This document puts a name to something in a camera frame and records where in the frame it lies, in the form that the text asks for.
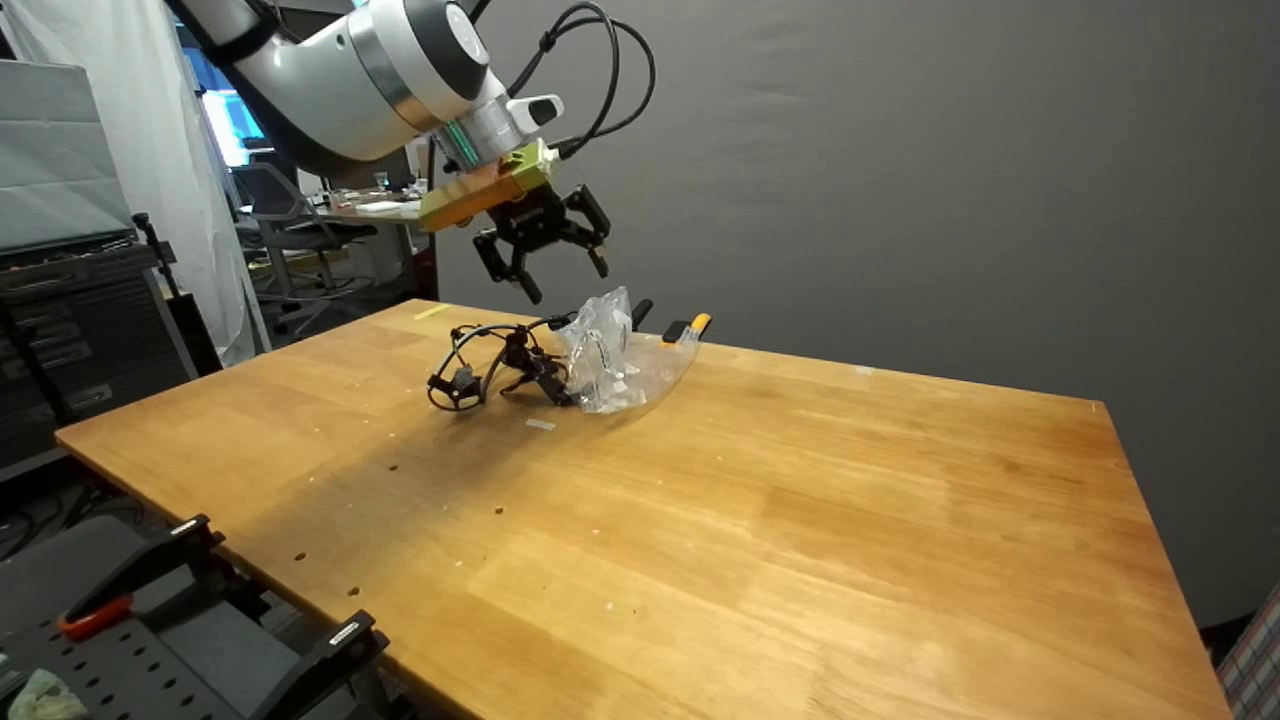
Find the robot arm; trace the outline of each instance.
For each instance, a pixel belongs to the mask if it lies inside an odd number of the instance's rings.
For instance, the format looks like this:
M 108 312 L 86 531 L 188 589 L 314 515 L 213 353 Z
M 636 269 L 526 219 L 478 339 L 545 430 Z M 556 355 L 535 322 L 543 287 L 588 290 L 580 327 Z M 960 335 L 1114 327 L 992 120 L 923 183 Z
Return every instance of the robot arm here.
M 166 0 L 276 150 L 333 176 L 436 131 L 474 170 L 526 145 L 559 97 L 511 100 L 457 4 L 374 0 L 294 44 L 260 0 Z

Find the gray wall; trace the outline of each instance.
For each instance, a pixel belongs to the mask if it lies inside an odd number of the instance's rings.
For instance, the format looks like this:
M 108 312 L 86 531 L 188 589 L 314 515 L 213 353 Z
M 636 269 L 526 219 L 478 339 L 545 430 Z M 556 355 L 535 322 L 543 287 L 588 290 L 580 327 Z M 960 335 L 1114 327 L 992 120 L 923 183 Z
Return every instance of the gray wall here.
M 562 168 L 614 220 L 613 277 L 544 251 L 541 310 L 626 283 L 654 328 L 709 310 L 719 342 L 1103 400 L 1197 620 L 1280 579 L 1262 1 L 602 1 L 660 82 Z M 564 5 L 493 3 L 499 76 Z M 529 86 L 568 104 L 553 137 L 590 120 L 604 53 L 577 31 Z M 470 234 L 443 238 L 445 299 L 530 311 Z

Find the white cloth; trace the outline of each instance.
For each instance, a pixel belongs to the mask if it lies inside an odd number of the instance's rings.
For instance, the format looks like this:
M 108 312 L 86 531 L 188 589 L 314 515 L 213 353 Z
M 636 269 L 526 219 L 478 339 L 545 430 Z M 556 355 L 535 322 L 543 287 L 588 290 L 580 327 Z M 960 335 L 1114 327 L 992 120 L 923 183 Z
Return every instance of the white cloth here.
M 191 70 L 160 0 L 10 0 L 19 59 L 88 72 L 129 210 L 173 246 L 224 365 L 253 355 L 244 260 Z

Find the plastic packaging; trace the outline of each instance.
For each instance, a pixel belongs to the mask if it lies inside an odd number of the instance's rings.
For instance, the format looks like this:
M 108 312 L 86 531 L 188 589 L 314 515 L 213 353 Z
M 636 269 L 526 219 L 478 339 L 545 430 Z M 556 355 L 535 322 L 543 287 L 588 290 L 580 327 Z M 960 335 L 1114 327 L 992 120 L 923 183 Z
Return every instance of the plastic packaging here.
M 577 318 L 556 332 L 564 343 L 567 389 L 586 413 L 617 413 L 653 402 L 689 369 L 698 336 L 685 329 L 678 342 L 631 332 L 631 301 L 618 287 L 593 297 Z

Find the office chair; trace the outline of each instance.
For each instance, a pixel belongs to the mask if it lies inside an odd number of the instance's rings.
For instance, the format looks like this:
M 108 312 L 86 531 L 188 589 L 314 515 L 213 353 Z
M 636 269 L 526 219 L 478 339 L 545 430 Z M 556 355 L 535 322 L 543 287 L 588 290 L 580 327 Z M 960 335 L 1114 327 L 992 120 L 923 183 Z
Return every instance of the office chair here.
M 257 222 L 262 247 L 271 260 L 271 272 L 282 288 L 283 302 L 306 302 L 298 310 L 284 311 L 276 318 L 279 329 L 288 322 L 305 318 L 293 334 L 298 336 L 321 313 L 335 309 L 349 315 L 360 315 L 357 310 L 334 302 L 332 297 L 305 299 L 298 296 L 285 261 L 284 251 L 310 251 L 316 254 L 320 264 L 320 278 L 326 295 L 335 293 L 339 287 L 333 279 L 333 270 L 325 258 L 325 250 L 340 250 L 347 243 L 378 234 L 372 225 L 347 225 L 325 222 L 316 213 L 297 186 L 280 173 L 279 168 L 268 163 L 250 163 L 232 168 L 236 183 L 247 192 L 251 200 L 250 218 Z

